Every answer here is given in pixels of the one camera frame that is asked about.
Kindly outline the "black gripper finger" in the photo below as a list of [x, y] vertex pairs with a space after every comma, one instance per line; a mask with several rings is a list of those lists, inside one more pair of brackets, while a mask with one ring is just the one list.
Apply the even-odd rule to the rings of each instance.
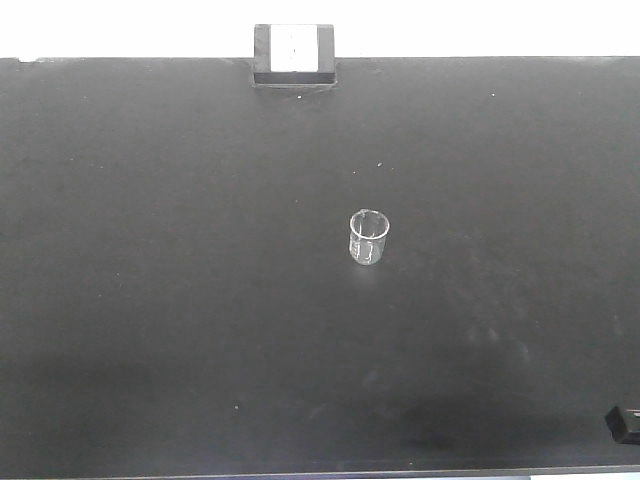
[[614, 406], [605, 416], [612, 439], [619, 444], [640, 444], [640, 416], [638, 409]]

